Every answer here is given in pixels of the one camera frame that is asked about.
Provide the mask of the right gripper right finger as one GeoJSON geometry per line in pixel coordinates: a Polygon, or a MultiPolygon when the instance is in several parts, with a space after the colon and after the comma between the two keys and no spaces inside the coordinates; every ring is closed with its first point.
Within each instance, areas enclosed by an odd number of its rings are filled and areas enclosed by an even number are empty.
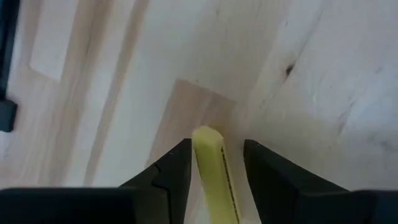
{"type": "Polygon", "coordinates": [[[262,223],[292,223],[301,195],[347,192],[255,140],[246,139],[243,149],[248,183],[262,223]]]}

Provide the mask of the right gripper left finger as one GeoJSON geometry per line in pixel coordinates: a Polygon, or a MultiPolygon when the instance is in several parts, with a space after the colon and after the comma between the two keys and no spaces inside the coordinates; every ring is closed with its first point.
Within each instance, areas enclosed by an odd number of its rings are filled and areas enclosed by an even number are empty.
{"type": "Polygon", "coordinates": [[[121,185],[132,190],[134,223],[183,224],[192,173],[192,140],[183,139],[121,185]]]}

